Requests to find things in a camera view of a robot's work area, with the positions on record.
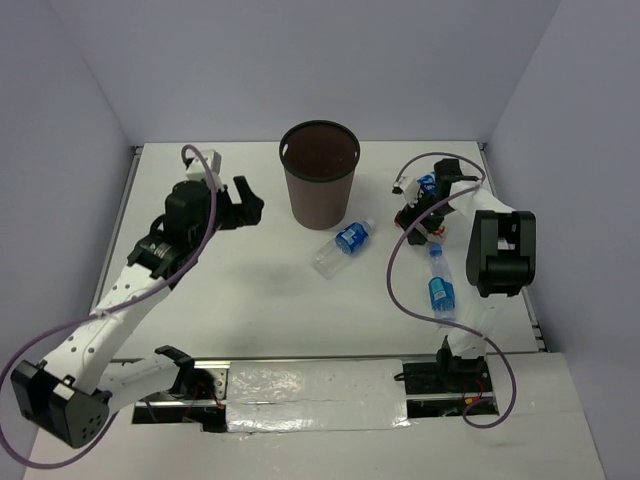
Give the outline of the red cap plastic bottle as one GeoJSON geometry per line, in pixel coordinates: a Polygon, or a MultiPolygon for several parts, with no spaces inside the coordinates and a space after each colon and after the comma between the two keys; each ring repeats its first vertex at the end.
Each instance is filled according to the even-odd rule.
{"type": "MultiPolygon", "coordinates": [[[[419,217],[419,212],[414,209],[400,210],[394,223],[403,231],[407,231],[410,225],[419,217]]],[[[448,235],[448,229],[444,220],[437,216],[429,216],[416,225],[407,235],[407,243],[411,246],[423,246],[427,243],[442,244],[448,235]]]]}

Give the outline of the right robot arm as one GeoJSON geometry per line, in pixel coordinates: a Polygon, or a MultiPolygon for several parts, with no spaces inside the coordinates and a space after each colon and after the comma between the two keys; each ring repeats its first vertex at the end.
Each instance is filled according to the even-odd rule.
{"type": "Polygon", "coordinates": [[[434,366],[407,367],[398,375],[410,393],[484,388],[486,339],[497,312],[535,277],[535,215],[502,203],[483,188],[485,172],[468,175],[462,170],[464,162],[460,157],[443,158],[431,173],[421,178],[399,173],[393,184],[393,193],[405,199],[395,223],[409,245],[427,249],[430,317],[445,332],[434,366]],[[465,276],[476,292],[468,307],[461,304],[444,255],[442,230],[451,214],[471,225],[465,276]]]}

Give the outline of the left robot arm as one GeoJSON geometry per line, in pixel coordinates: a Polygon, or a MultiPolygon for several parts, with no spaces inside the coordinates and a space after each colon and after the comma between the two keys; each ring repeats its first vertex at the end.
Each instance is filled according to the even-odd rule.
{"type": "Polygon", "coordinates": [[[162,346],[132,364],[110,363],[144,317],[192,268],[220,230],[257,225],[264,202],[243,176],[226,186],[202,180],[177,183],[158,216],[127,257],[115,284],[89,318],[37,363],[20,361],[10,381],[24,418],[73,449],[96,438],[109,416],[139,398],[164,390],[184,398],[195,388],[194,360],[162,346]]]}

